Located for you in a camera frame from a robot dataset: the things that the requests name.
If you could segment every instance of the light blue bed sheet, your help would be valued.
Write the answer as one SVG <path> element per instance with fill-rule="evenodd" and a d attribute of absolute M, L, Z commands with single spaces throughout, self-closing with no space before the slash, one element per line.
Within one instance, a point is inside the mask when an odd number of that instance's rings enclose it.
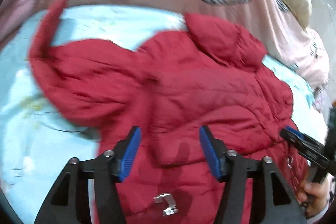
<path fill-rule="evenodd" d="M 6 196 L 25 224 L 33 224 L 53 182 L 71 157 L 96 156 L 99 138 L 67 122 L 44 98 L 26 60 L 45 12 L 28 19 L 0 54 L 0 162 Z M 180 14 L 139 7 L 89 5 L 66 9 L 53 45 L 83 38 L 110 39 L 135 50 L 166 29 L 185 28 Z M 293 120 L 313 135 L 309 125 L 314 97 L 297 74 L 270 57 L 263 63 L 293 91 Z"/>

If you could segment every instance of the red jacket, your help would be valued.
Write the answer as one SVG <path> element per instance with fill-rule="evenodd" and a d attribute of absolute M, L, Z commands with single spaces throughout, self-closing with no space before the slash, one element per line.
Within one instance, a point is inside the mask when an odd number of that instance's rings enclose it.
<path fill-rule="evenodd" d="M 29 53 L 31 68 L 65 118 L 100 129 L 99 153 L 132 125 L 142 129 L 130 177 L 118 184 L 128 224 L 212 223 L 223 184 L 205 163 L 198 138 L 203 124 L 248 158 L 271 156 L 296 190 L 307 163 L 279 137 L 283 126 L 296 128 L 292 92 L 261 63 L 266 49 L 244 27 L 187 14 L 188 31 L 161 32 L 137 52 L 101 39 L 50 47 L 65 5 L 59 0 L 44 18 Z M 246 191 L 244 224 L 251 180 Z M 173 195 L 178 213 L 162 216 L 152 201 L 160 193 Z"/>

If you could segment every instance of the hand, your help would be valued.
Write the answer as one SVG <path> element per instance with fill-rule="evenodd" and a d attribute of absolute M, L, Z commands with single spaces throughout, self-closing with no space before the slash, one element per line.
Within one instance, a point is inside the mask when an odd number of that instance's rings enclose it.
<path fill-rule="evenodd" d="M 329 192 L 329 181 L 325 179 L 323 184 L 319 183 L 308 183 L 303 180 L 296 192 L 296 198 L 301 204 L 302 202 L 307 201 L 307 194 L 315 196 L 315 201 L 307 208 L 306 217 L 311 218 L 318 213 L 320 213 L 325 206 L 327 205 L 327 196 Z"/>

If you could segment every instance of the tiled floor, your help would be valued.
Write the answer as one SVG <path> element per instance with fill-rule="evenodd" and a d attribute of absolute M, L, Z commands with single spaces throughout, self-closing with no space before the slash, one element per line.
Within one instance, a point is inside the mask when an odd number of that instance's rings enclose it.
<path fill-rule="evenodd" d="M 321 36 L 330 59 L 328 96 L 336 99 L 336 0 L 311 0 L 310 27 Z"/>

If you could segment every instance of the metal bolt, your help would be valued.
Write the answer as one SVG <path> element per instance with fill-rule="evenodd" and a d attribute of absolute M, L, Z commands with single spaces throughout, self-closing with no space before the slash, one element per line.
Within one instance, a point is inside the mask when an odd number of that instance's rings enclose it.
<path fill-rule="evenodd" d="M 78 163 L 79 162 L 79 159 L 78 158 L 71 158 L 70 160 L 69 160 L 69 163 L 70 164 L 76 164 L 76 163 Z"/>
<path fill-rule="evenodd" d="M 112 157 L 114 155 L 114 151 L 113 150 L 106 150 L 104 152 L 104 156 L 105 157 Z"/>
<path fill-rule="evenodd" d="M 273 162 L 273 160 L 272 160 L 271 157 L 265 157 L 264 162 L 267 163 L 267 164 L 271 164 Z"/>
<path fill-rule="evenodd" d="M 228 156 L 230 156 L 230 157 L 237 156 L 237 152 L 234 151 L 234 150 L 228 150 L 228 151 L 226 151 L 226 153 L 227 153 Z"/>

